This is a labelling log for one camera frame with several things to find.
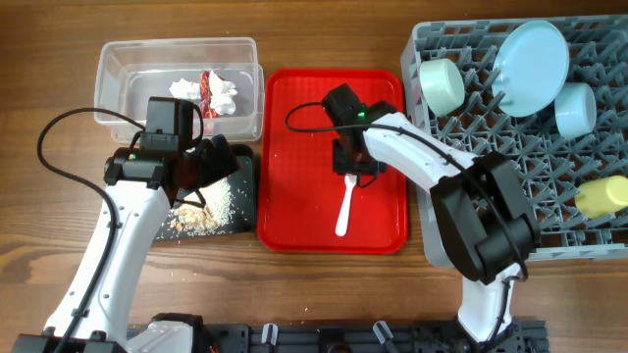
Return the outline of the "white plastic fork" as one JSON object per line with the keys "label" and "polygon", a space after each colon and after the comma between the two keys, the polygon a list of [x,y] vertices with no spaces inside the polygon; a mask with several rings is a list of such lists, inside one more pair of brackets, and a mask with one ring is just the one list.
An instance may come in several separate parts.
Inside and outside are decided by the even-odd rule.
{"label": "white plastic fork", "polygon": [[344,176],[345,192],[340,206],[340,212],[337,219],[335,234],[338,237],[344,237],[348,229],[348,220],[350,213],[350,205],[353,189],[357,183],[357,176],[347,174]]}

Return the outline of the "rice and food scraps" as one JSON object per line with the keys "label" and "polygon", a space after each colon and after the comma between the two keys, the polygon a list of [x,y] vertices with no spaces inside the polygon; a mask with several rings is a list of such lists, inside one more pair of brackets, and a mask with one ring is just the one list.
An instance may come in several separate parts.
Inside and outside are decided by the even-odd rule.
{"label": "rice and food scraps", "polygon": [[176,236],[211,235],[230,222],[235,197],[226,178],[201,188],[199,192],[205,200],[203,207],[200,207],[198,195],[192,193],[183,199],[184,204],[170,212],[167,227]]}

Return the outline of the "red snack wrapper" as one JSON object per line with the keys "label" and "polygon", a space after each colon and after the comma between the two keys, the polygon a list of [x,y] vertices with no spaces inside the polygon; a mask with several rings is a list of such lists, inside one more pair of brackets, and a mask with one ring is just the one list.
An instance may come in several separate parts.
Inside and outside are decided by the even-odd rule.
{"label": "red snack wrapper", "polygon": [[199,83],[200,90],[200,110],[203,119],[214,119],[217,117],[215,111],[210,107],[212,93],[210,90],[210,72],[203,71]]}

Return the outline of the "white napkin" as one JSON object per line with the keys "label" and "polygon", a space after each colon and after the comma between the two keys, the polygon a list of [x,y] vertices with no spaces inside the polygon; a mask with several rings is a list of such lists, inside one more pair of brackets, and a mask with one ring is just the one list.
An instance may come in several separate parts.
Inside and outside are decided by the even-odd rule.
{"label": "white napkin", "polygon": [[[210,72],[210,90],[212,93],[210,107],[218,116],[233,115],[236,111],[234,97],[237,95],[236,85],[218,76],[214,71]],[[200,82],[192,82],[181,78],[169,87],[174,98],[197,100],[200,108]]]}

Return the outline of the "green bowl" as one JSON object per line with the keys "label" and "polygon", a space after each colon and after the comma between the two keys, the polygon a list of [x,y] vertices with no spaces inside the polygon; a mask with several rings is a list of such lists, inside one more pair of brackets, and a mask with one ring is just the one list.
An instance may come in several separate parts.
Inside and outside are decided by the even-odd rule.
{"label": "green bowl", "polygon": [[435,116],[445,116],[464,102],[464,83],[452,60],[423,62],[419,68],[419,76],[425,103]]}

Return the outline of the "light blue plate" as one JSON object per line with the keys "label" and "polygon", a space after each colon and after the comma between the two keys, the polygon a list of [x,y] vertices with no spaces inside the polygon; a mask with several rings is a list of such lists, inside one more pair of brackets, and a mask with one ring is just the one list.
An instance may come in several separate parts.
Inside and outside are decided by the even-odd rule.
{"label": "light blue plate", "polygon": [[546,21],[520,25],[501,44],[494,62],[494,94],[508,116],[526,117],[549,105],[566,81],[569,51],[561,32]]}

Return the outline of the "light blue bowl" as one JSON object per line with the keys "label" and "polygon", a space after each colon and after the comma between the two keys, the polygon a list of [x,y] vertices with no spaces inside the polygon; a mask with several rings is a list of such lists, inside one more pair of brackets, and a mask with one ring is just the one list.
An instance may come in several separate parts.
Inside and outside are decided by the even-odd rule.
{"label": "light blue bowl", "polygon": [[573,139],[592,132],[597,122],[592,87],[582,82],[566,82],[554,100],[554,112],[562,137]]}

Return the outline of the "yellow plastic cup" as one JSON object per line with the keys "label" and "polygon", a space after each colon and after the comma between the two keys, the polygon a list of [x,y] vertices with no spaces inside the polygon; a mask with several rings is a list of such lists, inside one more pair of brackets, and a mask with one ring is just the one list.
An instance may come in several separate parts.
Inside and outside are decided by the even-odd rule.
{"label": "yellow plastic cup", "polygon": [[581,184],[574,202],[582,214],[595,219],[626,208],[627,192],[626,176],[609,176]]}

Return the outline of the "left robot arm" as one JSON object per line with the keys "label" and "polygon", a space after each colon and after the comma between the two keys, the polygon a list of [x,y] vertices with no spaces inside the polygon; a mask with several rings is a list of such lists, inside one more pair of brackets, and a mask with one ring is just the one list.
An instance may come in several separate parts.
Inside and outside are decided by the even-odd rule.
{"label": "left robot arm", "polygon": [[151,244],[181,191],[199,192],[239,168],[227,139],[193,130],[191,101],[152,97],[145,124],[104,170],[106,185],[79,183],[103,199],[78,271],[41,334],[18,336],[16,352],[212,352],[201,317],[159,314],[128,336],[131,303]]}

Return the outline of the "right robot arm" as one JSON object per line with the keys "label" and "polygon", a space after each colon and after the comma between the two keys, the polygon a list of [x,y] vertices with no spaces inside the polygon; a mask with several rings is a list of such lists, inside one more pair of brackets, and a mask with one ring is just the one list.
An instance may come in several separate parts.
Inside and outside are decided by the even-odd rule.
{"label": "right robot arm", "polygon": [[512,286],[527,279],[525,262],[540,238],[513,163],[440,142],[395,106],[361,102],[347,84],[321,104],[339,135],[338,172],[376,177],[392,167],[429,194],[442,263],[463,277],[457,321],[479,348],[495,347],[510,325]]}

